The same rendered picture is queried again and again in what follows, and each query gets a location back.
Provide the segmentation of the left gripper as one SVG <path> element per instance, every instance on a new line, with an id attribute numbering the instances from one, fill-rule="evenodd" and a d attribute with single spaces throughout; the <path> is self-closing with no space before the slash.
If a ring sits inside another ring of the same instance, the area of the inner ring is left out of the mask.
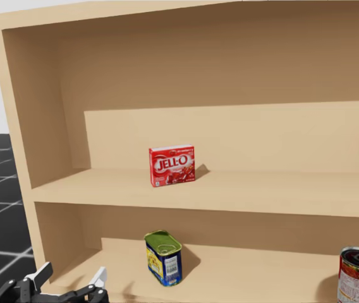
<path id="1" fill-rule="evenodd" d="M 87 286 L 65 294 L 41 292 L 41 286 L 52 274 L 52 264 L 46 262 L 21 280 L 6 281 L 0 287 L 0 303 L 109 303 L 106 267 L 101 266 Z"/>

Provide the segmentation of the pale wooden shelf unit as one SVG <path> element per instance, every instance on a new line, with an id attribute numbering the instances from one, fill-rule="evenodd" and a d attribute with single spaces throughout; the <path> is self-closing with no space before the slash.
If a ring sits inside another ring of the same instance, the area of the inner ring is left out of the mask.
<path id="1" fill-rule="evenodd" d="M 43 292 L 337 303 L 359 246 L 359 1 L 94 1 L 0 14 L 0 86 Z M 149 149 L 193 145 L 153 187 Z M 181 245 L 182 281 L 144 236 Z"/>

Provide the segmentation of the green and blue rectangular can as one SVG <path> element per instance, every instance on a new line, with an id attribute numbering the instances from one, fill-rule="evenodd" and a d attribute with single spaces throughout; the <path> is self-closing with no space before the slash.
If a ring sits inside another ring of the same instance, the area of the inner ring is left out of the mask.
<path id="1" fill-rule="evenodd" d="M 150 272 L 164 287 L 179 284 L 182 279 L 182 245 L 166 230 L 144 236 Z"/>

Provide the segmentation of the red carton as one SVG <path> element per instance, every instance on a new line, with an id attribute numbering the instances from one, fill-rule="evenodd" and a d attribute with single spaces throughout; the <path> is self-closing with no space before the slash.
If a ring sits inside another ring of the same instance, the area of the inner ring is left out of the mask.
<path id="1" fill-rule="evenodd" d="M 193 145 L 150 148 L 149 164 L 153 187 L 192 182 L 196 179 Z"/>

